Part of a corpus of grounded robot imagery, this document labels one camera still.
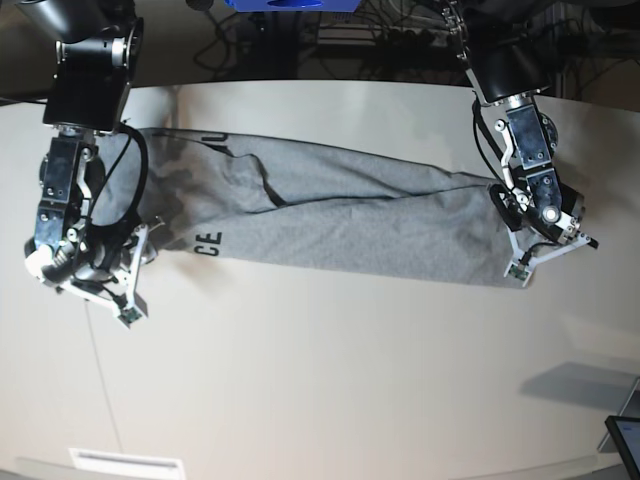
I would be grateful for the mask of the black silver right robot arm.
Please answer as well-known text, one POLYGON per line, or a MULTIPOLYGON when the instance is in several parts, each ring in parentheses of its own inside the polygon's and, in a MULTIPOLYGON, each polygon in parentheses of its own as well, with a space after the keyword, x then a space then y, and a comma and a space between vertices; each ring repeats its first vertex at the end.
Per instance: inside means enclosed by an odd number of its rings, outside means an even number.
POLYGON ((132 1, 17 1, 15 7, 55 43, 56 72, 43 122, 57 134, 40 166, 41 199, 25 262, 58 291, 106 296, 130 259, 132 235, 149 169, 142 134, 122 121, 137 70, 144 20, 132 1), (131 202, 105 226, 94 211, 115 168, 99 154, 100 136, 121 134, 141 155, 131 202))

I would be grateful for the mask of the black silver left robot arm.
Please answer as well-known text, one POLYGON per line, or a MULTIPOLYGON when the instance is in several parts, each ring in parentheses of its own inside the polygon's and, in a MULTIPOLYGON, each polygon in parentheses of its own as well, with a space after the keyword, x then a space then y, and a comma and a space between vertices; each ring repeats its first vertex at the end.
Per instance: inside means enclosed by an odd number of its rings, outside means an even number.
POLYGON ((563 183, 553 164, 556 138, 536 95, 550 87, 527 22, 546 1, 446 1, 442 15, 472 84, 476 132, 490 138, 481 111, 501 106, 505 146, 489 145, 500 159, 491 201, 507 227, 531 228, 550 247, 578 239, 584 197, 563 183))

